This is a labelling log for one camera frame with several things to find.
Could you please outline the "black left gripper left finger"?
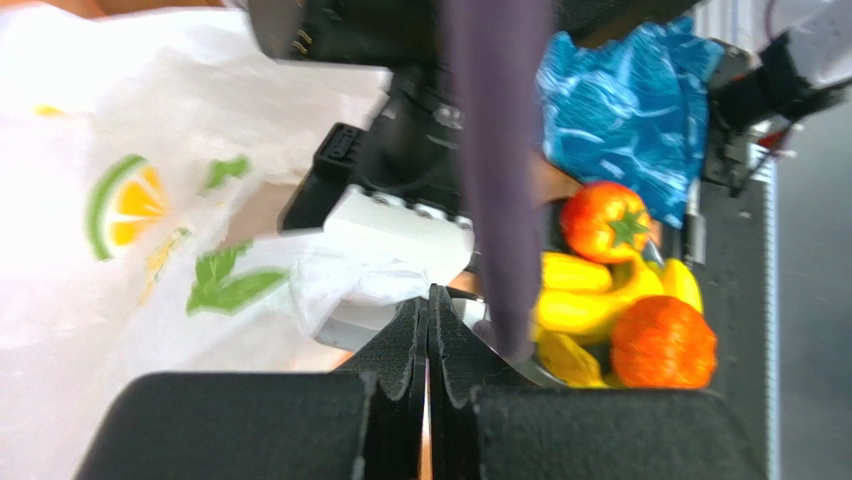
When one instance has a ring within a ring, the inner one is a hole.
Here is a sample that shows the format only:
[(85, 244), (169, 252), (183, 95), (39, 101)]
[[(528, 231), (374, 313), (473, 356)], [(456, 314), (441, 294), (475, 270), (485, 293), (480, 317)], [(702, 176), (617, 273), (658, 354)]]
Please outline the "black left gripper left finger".
[(81, 479), (414, 479), (424, 300), (329, 373), (157, 373), (108, 410)]

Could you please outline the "white plastic bag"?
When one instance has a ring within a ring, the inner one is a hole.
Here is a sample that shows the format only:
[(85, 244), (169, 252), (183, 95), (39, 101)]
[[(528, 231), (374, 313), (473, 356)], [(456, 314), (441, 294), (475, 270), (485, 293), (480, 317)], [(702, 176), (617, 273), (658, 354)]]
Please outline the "white plastic bag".
[(423, 296), (360, 237), (279, 236), (286, 197), (375, 70), (265, 58), (238, 10), (1, 14), (1, 475), (74, 476), (107, 406), (164, 370), (326, 369), (344, 301)]

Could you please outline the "orange fake bell pepper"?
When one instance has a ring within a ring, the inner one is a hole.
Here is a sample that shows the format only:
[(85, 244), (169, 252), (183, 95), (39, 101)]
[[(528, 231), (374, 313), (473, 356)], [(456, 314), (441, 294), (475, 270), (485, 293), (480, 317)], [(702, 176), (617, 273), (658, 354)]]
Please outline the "orange fake bell pepper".
[(703, 315), (671, 296), (638, 300), (616, 321), (611, 366), (631, 388), (701, 389), (717, 366), (717, 337)]

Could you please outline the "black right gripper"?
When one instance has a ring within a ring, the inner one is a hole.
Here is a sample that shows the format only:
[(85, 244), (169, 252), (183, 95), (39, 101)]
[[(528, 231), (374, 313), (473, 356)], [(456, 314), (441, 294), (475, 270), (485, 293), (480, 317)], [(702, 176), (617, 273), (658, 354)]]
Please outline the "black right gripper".
[(351, 186), (405, 207), (431, 207), (449, 220), (465, 217), (456, 165), (462, 115), (450, 86), (443, 68), (394, 71), (368, 127), (331, 127), (282, 211), (279, 230), (320, 227)]

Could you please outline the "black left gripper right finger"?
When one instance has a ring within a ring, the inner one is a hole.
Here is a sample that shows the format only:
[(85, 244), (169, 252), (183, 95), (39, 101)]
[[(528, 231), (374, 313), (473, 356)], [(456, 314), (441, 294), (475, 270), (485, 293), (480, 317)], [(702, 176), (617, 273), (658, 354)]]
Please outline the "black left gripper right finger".
[(529, 381), (429, 294), (437, 479), (762, 479), (724, 401), (701, 390), (551, 389)]

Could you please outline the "yellow fake banana bunch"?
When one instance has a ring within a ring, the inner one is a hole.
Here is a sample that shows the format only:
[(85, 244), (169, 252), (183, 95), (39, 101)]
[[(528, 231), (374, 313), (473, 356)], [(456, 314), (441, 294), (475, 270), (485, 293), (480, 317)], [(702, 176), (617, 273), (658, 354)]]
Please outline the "yellow fake banana bunch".
[(600, 361), (587, 347), (604, 346), (604, 337), (579, 343), (568, 334), (538, 329), (533, 335), (536, 356), (543, 368), (571, 388), (605, 388)]

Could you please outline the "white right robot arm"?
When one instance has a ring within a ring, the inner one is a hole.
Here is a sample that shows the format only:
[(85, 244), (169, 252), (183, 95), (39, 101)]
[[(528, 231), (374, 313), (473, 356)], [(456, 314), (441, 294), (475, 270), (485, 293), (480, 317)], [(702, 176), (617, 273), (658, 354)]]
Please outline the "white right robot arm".
[(538, 225), (534, 156), (634, 190), (682, 224), (704, 161), (707, 83), (722, 55), (685, 1), (252, 1), (261, 52), (381, 67), (371, 123), (336, 123), (284, 232), (419, 239)]

